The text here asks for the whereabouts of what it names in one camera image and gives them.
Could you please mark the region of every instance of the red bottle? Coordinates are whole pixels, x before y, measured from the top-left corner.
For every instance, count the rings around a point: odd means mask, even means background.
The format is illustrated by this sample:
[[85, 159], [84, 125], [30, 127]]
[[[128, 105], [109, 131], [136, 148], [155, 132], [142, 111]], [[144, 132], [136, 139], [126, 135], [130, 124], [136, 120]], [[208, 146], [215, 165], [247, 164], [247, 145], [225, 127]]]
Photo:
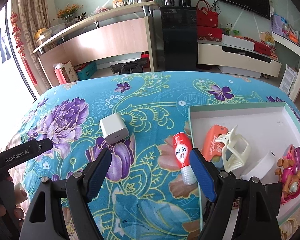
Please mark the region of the red bottle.
[[189, 162], [189, 154], [192, 150], [192, 143], [188, 136], [183, 133], [177, 133], [173, 136], [173, 149], [184, 184], [192, 185], [197, 181]]

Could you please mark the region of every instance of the white bottle cap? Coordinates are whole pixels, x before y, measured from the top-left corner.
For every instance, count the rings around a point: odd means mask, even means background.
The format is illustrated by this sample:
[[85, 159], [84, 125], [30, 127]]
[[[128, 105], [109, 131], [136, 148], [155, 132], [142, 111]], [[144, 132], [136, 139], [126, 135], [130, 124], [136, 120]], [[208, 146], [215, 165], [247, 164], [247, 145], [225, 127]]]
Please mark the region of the white bottle cap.
[[181, 168], [181, 175], [183, 182], [186, 185], [192, 185], [197, 181], [197, 178], [195, 177], [190, 165]]

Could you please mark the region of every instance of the curtain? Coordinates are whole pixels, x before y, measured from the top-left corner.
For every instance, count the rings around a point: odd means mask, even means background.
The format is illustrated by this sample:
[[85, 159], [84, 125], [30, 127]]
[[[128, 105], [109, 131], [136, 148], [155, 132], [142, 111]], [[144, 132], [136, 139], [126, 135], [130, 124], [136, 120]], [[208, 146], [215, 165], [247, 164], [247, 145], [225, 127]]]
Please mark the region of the curtain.
[[[44, 74], [38, 60], [38, 57], [41, 54], [39, 52], [32, 54], [32, 51], [36, 48], [34, 36], [37, 31], [42, 28], [48, 29], [51, 27], [48, 17], [47, 0], [18, 0], [17, 3], [19, 20], [21, 22], [23, 34], [26, 39], [25, 45], [30, 51], [31, 58], [40, 78], [43, 80], [47, 89], [49, 89], [51, 88], [50, 83], [48, 82], [48, 79]], [[46, 46], [45, 50], [52, 49], [53, 47], [53, 45]]]

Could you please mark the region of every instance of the pink toy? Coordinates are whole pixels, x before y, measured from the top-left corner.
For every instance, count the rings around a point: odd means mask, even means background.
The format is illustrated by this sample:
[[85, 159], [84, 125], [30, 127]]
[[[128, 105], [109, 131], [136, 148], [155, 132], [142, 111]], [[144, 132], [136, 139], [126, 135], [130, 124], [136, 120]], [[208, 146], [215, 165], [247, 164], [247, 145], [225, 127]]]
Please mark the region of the pink toy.
[[277, 162], [278, 167], [274, 172], [283, 183], [281, 204], [300, 194], [300, 147], [295, 148], [292, 144], [286, 149], [282, 159]]

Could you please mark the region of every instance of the white power adapter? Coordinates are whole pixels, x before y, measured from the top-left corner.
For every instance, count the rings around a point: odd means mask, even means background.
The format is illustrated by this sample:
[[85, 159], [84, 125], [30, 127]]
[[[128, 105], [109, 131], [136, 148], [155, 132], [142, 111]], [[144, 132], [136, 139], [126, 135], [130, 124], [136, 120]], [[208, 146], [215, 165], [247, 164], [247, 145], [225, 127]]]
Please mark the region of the white power adapter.
[[102, 118], [100, 127], [108, 144], [114, 144], [129, 135], [129, 131], [118, 113]]

